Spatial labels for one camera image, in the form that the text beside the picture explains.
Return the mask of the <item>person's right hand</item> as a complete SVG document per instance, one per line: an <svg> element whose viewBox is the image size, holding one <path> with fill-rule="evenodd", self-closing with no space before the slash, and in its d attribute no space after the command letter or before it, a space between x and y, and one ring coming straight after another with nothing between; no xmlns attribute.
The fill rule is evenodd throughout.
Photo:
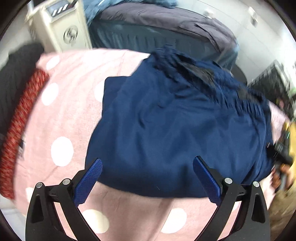
<svg viewBox="0 0 296 241"><path fill-rule="evenodd" d="M290 186L293 184L293 174L291 172L289 165L282 164L278 168L273 168L271 186L274 189L279 188L279 186L281 185L281 181L282 181L280 174L286 174L287 179L286 179L286 183L285 183L285 190L288 190L290 188Z"/></svg>

